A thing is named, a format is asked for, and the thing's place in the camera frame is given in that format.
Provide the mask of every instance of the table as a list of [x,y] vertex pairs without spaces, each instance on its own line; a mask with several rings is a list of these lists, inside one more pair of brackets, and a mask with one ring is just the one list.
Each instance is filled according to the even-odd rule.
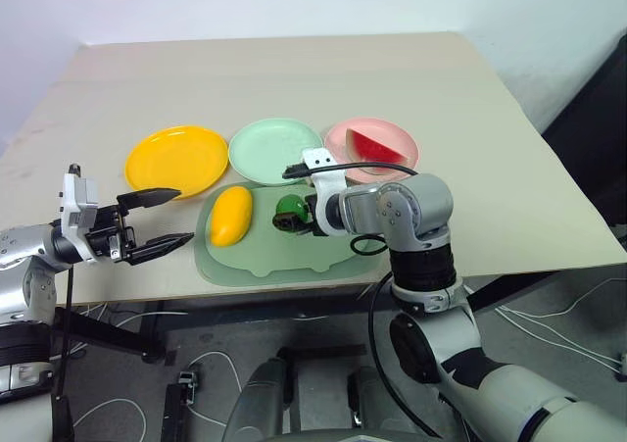
[[[320,131],[355,116],[390,120],[441,176],[464,276],[622,263],[625,251],[475,49],[454,33],[133,43],[81,48],[0,159],[0,228],[57,215],[72,162],[101,205],[129,188],[123,164],[156,130],[199,124],[227,140],[267,117]],[[217,186],[241,180],[229,169]],[[140,241],[194,231],[205,192],[133,211]],[[147,264],[76,268],[74,301],[159,300],[339,287],[378,279],[230,288],[196,272],[192,245]],[[65,280],[57,280],[59,301]]]

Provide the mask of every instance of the red watermelon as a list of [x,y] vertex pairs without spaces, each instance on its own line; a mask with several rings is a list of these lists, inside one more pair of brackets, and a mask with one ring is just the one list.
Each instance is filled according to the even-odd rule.
[[[397,165],[407,162],[407,158],[401,153],[352,128],[346,130],[346,150],[353,161],[381,161]],[[367,168],[366,171],[385,173],[387,170]]]

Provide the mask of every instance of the cutting board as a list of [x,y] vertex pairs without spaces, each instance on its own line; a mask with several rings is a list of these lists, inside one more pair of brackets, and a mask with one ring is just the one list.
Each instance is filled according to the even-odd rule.
[[[209,241],[211,210],[217,196],[233,185],[251,190],[251,227],[238,243],[218,248]],[[250,182],[226,185],[213,192],[197,224],[195,258],[201,276],[220,285],[244,286],[345,278],[376,267],[380,258],[365,258],[351,251],[351,236],[296,235],[272,225],[276,203],[281,197],[311,193],[314,190],[305,184],[266,187]]]

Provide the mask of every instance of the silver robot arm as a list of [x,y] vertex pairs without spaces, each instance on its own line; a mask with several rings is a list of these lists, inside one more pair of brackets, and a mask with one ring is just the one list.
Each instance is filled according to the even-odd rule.
[[61,218],[0,231],[0,427],[7,440],[73,439],[67,398],[52,394],[51,328],[55,275],[104,258],[140,264],[185,244],[193,233],[137,245],[124,217],[129,209],[162,204],[180,192],[149,189],[98,208],[95,182],[71,165],[60,192]]
[[[286,173],[335,165],[323,148],[304,152],[304,160]],[[409,377],[434,385],[482,442],[627,440],[622,421],[526,368],[485,356],[453,266],[453,197],[441,179],[418,174],[346,187],[344,174],[307,174],[318,194],[313,222],[326,234],[383,235],[390,291],[404,311],[392,320],[390,338]]]

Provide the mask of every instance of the floor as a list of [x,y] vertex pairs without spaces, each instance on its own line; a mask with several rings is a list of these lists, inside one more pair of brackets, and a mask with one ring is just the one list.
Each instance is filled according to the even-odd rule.
[[[508,305],[534,314],[549,313],[561,310],[605,278],[625,276],[624,266],[567,271]],[[487,281],[472,279],[468,284],[478,288]],[[626,290],[625,281],[612,281],[583,300],[568,315],[544,322],[582,345],[615,356],[627,351]],[[124,304],[120,308],[137,309],[139,306]],[[433,390],[413,383],[400,371],[391,345],[385,339],[387,324],[393,315],[392,312],[382,312],[376,317],[384,367],[412,408],[443,433],[445,440],[462,440],[451,412],[446,405],[437,402]],[[126,316],[116,315],[113,320],[119,322]],[[627,383],[617,382],[610,370],[577,354],[534,340],[493,312],[479,315],[477,321],[486,353],[493,359],[526,366],[617,417],[627,418]],[[128,328],[134,329],[137,322],[130,323]],[[533,324],[529,327],[550,336]],[[178,372],[204,352],[219,350],[228,353],[244,383],[258,364],[272,357],[282,346],[365,344],[366,340],[365,315],[266,320],[172,331],[168,335],[168,347],[177,351],[174,365],[146,365],[134,356],[88,347],[82,359],[70,361],[67,394],[74,420],[112,398],[136,401],[148,421],[144,440],[159,441],[166,385],[175,382]],[[349,427],[346,376],[358,366],[370,364],[369,355],[301,363],[299,390],[303,428]],[[227,361],[220,356],[204,359],[202,375],[195,409],[227,421],[237,397],[237,387]],[[196,417],[189,419],[190,442],[220,440],[221,427]],[[140,434],[139,414],[128,404],[114,403],[88,417],[76,429],[76,440],[135,442]]]

